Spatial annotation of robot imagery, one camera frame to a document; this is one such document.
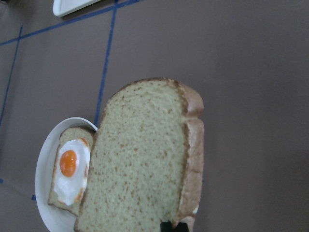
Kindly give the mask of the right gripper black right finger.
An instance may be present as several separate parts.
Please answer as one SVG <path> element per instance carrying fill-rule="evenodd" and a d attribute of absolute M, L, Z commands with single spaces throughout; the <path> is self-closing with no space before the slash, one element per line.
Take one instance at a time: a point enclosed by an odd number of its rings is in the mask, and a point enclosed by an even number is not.
<path fill-rule="evenodd" d="M 185 222 L 179 222 L 177 232 L 188 232 L 188 225 Z"/>

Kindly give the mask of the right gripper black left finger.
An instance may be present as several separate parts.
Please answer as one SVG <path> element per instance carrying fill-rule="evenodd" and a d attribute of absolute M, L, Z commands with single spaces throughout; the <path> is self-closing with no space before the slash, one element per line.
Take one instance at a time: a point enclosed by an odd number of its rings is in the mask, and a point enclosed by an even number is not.
<path fill-rule="evenodd" d="M 161 222 L 160 231 L 161 232 L 172 232 L 172 223 L 170 221 Z"/>

